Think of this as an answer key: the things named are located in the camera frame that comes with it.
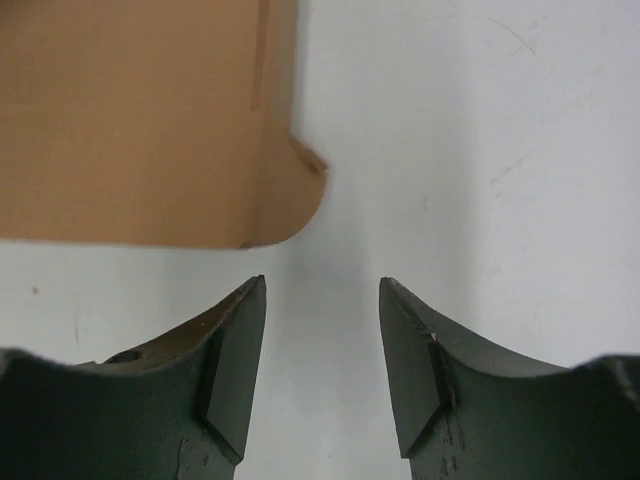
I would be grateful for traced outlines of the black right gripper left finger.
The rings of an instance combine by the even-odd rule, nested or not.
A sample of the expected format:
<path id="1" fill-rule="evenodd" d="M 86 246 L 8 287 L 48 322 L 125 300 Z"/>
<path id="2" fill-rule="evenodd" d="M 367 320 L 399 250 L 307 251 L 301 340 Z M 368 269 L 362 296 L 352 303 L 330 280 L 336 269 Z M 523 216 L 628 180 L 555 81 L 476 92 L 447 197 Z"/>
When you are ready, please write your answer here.
<path id="1" fill-rule="evenodd" d="M 5 479 L 230 479 L 246 450 L 266 320 L 255 276 L 102 363 L 1 352 Z"/>

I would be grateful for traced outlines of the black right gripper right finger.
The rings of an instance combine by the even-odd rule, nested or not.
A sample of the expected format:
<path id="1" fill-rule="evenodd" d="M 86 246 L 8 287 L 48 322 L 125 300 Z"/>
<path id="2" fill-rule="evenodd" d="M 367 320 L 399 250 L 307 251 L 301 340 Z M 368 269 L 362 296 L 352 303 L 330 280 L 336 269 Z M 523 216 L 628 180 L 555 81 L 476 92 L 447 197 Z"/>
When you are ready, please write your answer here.
<path id="1" fill-rule="evenodd" d="M 563 368 L 502 347 L 397 280 L 379 318 L 401 456 L 415 479 L 635 479 L 639 359 Z"/>

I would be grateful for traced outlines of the cardboard box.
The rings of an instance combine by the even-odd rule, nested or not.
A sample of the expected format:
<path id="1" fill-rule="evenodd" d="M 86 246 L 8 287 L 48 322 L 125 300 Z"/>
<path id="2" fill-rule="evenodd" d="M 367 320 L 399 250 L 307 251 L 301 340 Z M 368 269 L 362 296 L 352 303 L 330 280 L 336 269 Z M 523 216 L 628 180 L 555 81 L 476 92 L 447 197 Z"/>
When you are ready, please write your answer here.
<path id="1" fill-rule="evenodd" d="M 294 1 L 5 1 L 1 235 L 243 249 L 313 218 Z"/>

